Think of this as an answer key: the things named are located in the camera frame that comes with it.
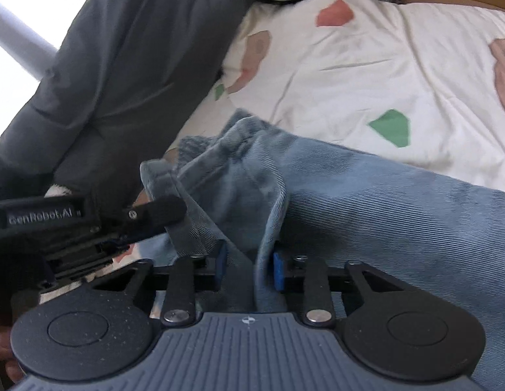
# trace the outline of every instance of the denim pants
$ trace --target denim pants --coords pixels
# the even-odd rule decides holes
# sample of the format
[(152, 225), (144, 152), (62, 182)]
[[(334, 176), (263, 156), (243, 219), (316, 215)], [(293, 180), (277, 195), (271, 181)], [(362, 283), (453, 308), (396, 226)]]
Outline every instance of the denim pants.
[(141, 167), (151, 198), (182, 196), (188, 216), (141, 244), (169, 264), (225, 239), (222, 291), (203, 310), (282, 311), (275, 241), (330, 266), (359, 259), (475, 315), (486, 349), (474, 379), (505, 389), (505, 193), (291, 135), (239, 111), (219, 137), (185, 139), (178, 165)]

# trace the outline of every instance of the ribbed surface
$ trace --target ribbed surface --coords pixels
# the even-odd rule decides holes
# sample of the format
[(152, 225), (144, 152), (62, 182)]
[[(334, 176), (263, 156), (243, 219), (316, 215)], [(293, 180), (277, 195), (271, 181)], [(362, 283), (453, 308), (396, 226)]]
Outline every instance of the ribbed surface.
[(477, 391), (468, 379), (430, 387), (404, 385), (363, 370), (329, 331), (289, 313), (206, 314), (196, 326), (165, 333), (139, 366), (84, 385), (29, 378), (15, 391)]

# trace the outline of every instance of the silver screw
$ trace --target silver screw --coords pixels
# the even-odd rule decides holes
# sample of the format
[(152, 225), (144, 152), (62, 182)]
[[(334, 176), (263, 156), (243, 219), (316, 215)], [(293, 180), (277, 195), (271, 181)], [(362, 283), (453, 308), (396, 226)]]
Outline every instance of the silver screw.
[(332, 314), (327, 310), (316, 309), (307, 312), (306, 318), (312, 323), (323, 323), (332, 319)]
[(189, 312), (185, 310), (169, 310), (165, 312), (164, 319), (170, 323), (182, 323), (189, 320)]

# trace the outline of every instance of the human hand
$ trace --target human hand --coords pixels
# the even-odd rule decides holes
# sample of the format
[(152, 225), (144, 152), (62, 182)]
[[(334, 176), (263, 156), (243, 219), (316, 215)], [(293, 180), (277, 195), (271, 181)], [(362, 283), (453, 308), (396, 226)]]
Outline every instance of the human hand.
[(19, 382), (24, 374), (17, 361), (13, 358), (10, 346), (11, 328), (0, 326), (0, 361), (6, 361), (6, 374), (13, 382)]

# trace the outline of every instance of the brown shape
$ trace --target brown shape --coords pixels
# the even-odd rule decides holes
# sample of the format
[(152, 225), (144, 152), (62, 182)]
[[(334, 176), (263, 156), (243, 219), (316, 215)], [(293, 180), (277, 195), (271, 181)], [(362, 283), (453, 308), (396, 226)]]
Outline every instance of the brown shape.
[(229, 94), (240, 91), (256, 76), (261, 62), (269, 52), (271, 41), (272, 36), (269, 31), (261, 31), (247, 38), (244, 58), (241, 60), (241, 75), (227, 88)]
[(491, 54), (497, 59), (495, 64), (495, 89), (505, 110), (505, 39), (496, 39), (490, 44)]
[(316, 17), (316, 26), (343, 26), (354, 17), (350, 6), (343, 0), (336, 0), (321, 10)]

